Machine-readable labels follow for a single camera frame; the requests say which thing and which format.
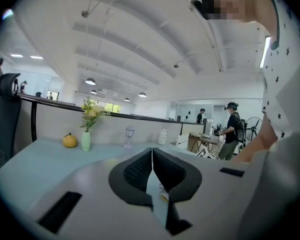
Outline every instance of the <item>pumpkin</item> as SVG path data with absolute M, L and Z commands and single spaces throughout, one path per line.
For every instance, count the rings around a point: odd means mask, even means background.
M 62 145 L 64 145 L 67 148 L 74 148 L 78 145 L 77 138 L 71 135 L 71 133 L 69 133 L 66 136 L 64 136 L 62 140 Z

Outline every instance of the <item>desk surface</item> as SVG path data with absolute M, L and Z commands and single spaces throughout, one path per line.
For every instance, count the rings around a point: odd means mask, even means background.
M 46 191 L 76 169 L 120 155 L 136 155 L 146 148 L 170 149 L 194 155 L 169 143 L 139 143 L 132 150 L 125 150 L 120 145 L 92 144 L 91 150 L 84 152 L 81 146 L 66 148 L 61 141 L 38 139 L 0 169 L 0 195 L 8 204 L 26 212 Z M 159 183 L 152 171 L 146 192 L 152 196 L 154 215 L 165 226 L 168 203 L 159 196 Z
M 189 135 L 189 138 L 190 139 L 193 139 L 193 140 L 196 140 L 196 141 L 201 141 L 201 142 L 205 142 L 205 143 L 210 143 L 210 144 L 214 144 L 214 145 L 217 145 L 218 144 L 218 141 L 219 141 L 219 137 L 218 136 L 211 136 L 211 138 L 206 138 L 206 137 L 194 137 L 194 136 L 191 136 Z

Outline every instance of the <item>electric fan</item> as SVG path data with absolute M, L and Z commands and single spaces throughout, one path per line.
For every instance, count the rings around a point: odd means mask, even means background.
M 251 117 L 246 122 L 245 138 L 248 141 L 252 141 L 257 136 L 261 128 L 262 120 L 259 117 Z

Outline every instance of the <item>white bottle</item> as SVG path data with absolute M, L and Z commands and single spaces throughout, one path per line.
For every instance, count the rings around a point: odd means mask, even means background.
M 164 145 L 166 144 L 166 140 L 167 140 L 167 128 L 163 127 L 159 134 L 158 144 Z

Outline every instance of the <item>black backpack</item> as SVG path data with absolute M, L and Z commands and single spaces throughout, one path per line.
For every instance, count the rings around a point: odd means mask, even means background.
M 238 113 L 233 113 L 238 119 L 237 121 L 237 131 L 238 131 L 238 136 L 237 140 L 241 143 L 244 143 L 245 140 L 245 124 L 243 120 L 241 120 L 240 116 Z

